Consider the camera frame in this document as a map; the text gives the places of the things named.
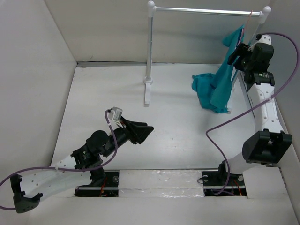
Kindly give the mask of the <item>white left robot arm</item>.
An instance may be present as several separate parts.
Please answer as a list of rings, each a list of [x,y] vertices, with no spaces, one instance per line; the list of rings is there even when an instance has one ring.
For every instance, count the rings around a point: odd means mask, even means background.
[[[14,208],[25,213],[55,194],[79,186],[100,187],[106,182],[102,157],[110,157],[125,144],[142,144],[154,131],[144,122],[120,119],[120,126],[108,135],[95,131],[86,143],[53,167],[34,169],[34,173],[22,176],[19,172],[10,177]]]

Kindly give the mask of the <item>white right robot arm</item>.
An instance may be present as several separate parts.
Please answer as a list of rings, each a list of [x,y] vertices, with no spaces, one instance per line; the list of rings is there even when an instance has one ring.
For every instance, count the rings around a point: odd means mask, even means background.
[[[278,163],[293,142],[280,124],[272,97],[275,79],[268,67],[273,54],[274,48],[268,42],[256,42],[252,46],[240,43],[228,58],[229,65],[244,73],[247,94],[254,108],[255,133],[243,143],[241,153],[223,162],[225,168],[216,174],[221,184],[228,184],[233,175],[257,164]]]

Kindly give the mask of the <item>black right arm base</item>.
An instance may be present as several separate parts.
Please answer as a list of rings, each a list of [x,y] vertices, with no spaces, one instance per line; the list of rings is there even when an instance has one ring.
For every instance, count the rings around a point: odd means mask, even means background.
[[[204,196],[247,196],[242,174],[227,176],[226,163],[223,161],[217,170],[204,170],[197,182],[203,185]]]

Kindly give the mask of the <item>pink wire hanger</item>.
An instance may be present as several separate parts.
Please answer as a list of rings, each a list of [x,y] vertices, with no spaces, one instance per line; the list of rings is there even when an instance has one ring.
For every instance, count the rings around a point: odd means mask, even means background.
[[[250,19],[251,19],[252,14],[253,14],[253,10],[250,12],[250,14],[249,14],[249,16],[248,16],[248,19],[247,19],[246,23],[243,25],[243,28],[242,28],[241,34],[240,34],[239,43],[241,43],[242,40],[243,40],[245,30],[247,29],[247,26],[248,26],[248,24],[249,24],[249,21],[250,21]]]

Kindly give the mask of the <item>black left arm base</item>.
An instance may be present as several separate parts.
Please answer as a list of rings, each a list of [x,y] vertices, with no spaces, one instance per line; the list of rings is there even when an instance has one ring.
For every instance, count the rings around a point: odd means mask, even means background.
[[[105,176],[99,182],[91,182],[75,188],[76,197],[118,197],[120,170],[105,171]]]

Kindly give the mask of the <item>teal t shirt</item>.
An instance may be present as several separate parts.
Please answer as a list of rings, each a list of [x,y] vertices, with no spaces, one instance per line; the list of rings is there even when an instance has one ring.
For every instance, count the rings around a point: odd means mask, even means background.
[[[202,73],[192,76],[192,90],[197,93],[200,105],[215,113],[227,113],[227,103],[232,92],[233,66],[227,64],[229,56],[234,52],[239,42],[244,39],[244,26],[223,39],[223,45],[228,48],[224,61],[216,73]]]

